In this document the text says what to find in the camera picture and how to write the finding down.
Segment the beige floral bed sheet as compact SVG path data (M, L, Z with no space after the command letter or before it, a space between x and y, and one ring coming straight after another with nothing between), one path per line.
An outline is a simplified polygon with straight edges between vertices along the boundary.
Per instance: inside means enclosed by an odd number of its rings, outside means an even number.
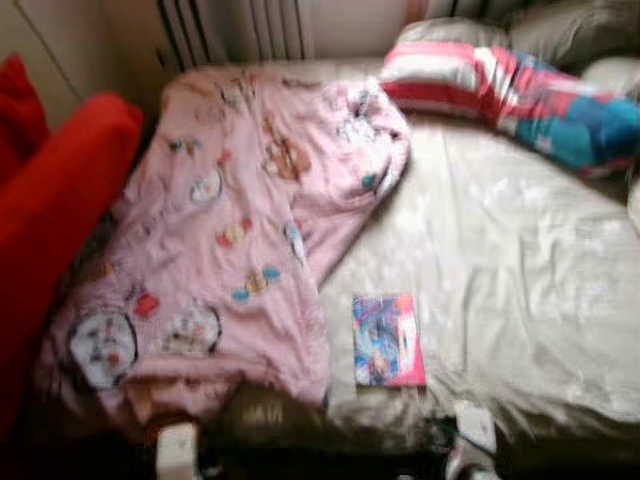
M502 454L630 456L639 445L640 238L596 189L502 134L412 114L396 192L321 284L332 375L311 410L243 387L233 442L360 453L443 443L454 404L492 412ZM358 387L353 302L410 294L428 380Z

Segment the pink cartoon print quilt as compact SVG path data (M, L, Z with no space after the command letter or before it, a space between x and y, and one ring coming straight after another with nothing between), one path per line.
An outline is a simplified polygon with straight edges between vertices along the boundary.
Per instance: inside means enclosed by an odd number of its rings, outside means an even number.
M38 397L114 428L206 419L246 383L320 406L321 283L408 163L410 125L375 79L174 79L108 243L52 319Z

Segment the pale beige pillow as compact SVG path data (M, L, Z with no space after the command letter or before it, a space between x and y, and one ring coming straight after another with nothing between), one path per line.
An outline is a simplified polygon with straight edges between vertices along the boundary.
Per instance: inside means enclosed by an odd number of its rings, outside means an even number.
M410 23L399 32L396 45L410 42L467 44L499 49L511 46L506 29L462 17L433 18Z

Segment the colourful picture book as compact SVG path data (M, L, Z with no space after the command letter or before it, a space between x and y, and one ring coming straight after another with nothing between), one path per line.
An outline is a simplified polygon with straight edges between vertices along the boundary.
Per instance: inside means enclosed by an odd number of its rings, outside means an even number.
M419 323L411 294L357 294L353 366L360 387L425 387Z

